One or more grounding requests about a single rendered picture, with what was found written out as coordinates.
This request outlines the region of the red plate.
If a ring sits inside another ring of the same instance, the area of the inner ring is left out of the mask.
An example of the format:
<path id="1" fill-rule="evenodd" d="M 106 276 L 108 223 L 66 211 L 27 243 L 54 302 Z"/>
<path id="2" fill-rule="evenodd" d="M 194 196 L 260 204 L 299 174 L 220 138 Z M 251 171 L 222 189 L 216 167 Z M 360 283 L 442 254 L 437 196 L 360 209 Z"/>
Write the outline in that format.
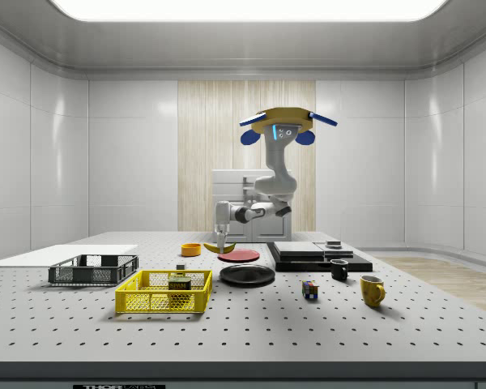
<path id="1" fill-rule="evenodd" d="M 260 258 L 260 254 L 250 249 L 234 249 L 227 254 L 219 254 L 218 259 L 228 263 L 249 263 Z"/>

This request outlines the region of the black plate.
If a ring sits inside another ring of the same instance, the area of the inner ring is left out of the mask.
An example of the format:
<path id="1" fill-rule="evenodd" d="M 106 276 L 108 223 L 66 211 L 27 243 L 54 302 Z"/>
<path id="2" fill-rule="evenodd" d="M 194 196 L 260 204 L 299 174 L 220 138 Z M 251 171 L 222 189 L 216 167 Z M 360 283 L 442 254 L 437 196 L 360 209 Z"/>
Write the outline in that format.
<path id="1" fill-rule="evenodd" d="M 259 285 L 273 281 L 275 272 L 261 265 L 237 264 L 222 269 L 220 279 L 232 284 Z"/>

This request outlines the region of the white cabinet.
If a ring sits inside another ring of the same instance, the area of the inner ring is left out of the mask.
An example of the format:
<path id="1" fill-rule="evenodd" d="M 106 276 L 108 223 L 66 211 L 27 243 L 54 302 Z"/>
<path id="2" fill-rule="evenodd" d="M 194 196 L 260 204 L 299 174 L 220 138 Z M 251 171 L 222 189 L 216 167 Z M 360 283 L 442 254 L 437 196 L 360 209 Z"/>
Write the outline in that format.
<path id="1" fill-rule="evenodd" d="M 236 206 L 250 207 L 254 203 L 268 202 L 269 199 L 254 190 L 257 177 L 272 176 L 269 169 L 213 169 L 212 202 L 229 201 Z M 292 214 L 284 218 L 267 216 L 241 224 L 232 220 L 229 224 L 227 242 L 258 243 L 290 241 L 292 239 Z"/>

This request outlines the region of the yellow basket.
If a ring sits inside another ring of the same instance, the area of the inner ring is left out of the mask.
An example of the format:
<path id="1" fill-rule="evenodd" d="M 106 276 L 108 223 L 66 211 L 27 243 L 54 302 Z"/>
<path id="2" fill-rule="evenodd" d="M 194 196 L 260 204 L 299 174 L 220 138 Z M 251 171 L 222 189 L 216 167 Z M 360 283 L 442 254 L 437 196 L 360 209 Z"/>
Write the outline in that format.
<path id="1" fill-rule="evenodd" d="M 170 276 L 188 276 L 191 290 L 169 290 Z M 141 270 L 115 290 L 118 313 L 202 313 L 212 290 L 211 270 Z"/>

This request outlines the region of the black mug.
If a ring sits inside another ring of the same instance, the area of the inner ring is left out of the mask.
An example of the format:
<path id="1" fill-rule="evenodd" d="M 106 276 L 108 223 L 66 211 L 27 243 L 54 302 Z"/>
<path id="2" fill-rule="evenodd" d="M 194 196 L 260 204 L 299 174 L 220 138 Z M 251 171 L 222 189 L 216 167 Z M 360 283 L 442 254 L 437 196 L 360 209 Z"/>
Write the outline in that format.
<path id="1" fill-rule="evenodd" d="M 344 259 L 332 259 L 330 261 L 331 275 L 334 280 L 345 281 L 347 279 L 348 261 Z"/>

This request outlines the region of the dark grey basket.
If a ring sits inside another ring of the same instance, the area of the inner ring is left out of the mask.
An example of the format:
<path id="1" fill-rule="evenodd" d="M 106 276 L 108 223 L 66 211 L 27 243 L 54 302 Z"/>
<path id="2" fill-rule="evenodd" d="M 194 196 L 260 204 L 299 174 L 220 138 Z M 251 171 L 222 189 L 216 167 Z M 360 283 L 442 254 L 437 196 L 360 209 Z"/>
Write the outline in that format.
<path id="1" fill-rule="evenodd" d="M 49 268 L 51 284 L 119 284 L 136 272 L 138 255 L 81 254 Z"/>

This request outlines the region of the yellow mug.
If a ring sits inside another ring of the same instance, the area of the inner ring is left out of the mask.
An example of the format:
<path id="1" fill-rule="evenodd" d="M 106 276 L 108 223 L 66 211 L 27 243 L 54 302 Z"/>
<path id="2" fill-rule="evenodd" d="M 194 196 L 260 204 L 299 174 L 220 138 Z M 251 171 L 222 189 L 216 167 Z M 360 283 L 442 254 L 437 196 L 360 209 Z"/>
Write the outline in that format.
<path id="1" fill-rule="evenodd" d="M 379 307 L 386 296 L 384 281 L 376 276 L 362 276 L 360 288 L 364 303 L 371 307 Z"/>

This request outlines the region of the white board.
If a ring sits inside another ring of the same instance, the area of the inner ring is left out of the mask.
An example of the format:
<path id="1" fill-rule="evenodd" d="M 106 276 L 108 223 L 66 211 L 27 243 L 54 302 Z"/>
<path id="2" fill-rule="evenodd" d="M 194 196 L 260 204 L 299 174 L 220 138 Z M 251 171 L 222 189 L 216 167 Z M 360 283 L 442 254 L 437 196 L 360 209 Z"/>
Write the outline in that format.
<path id="1" fill-rule="evenodd" d="M 49 267 L 80 254 L 124 254 L 137 245 L 55 245 L 0 260 L 0 267 Z"/>

